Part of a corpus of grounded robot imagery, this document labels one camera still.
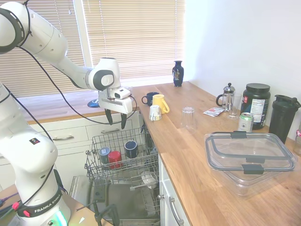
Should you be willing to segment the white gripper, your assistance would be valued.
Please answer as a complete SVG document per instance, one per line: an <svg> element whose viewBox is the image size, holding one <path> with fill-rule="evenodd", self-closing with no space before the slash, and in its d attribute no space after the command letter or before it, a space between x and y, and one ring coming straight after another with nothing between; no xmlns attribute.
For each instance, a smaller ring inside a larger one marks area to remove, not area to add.
<svg viewBox="0 0 301 226"><path fill-rule="evenodd" d="M124 99L108 99L107 91L98 92L98 104L101 108L105 109L105 115L108 123L113 124L111 111L119 112L121 114L121 128L124 129L127 122L127 114L133 110L132 100L130 97Z"/></svg>

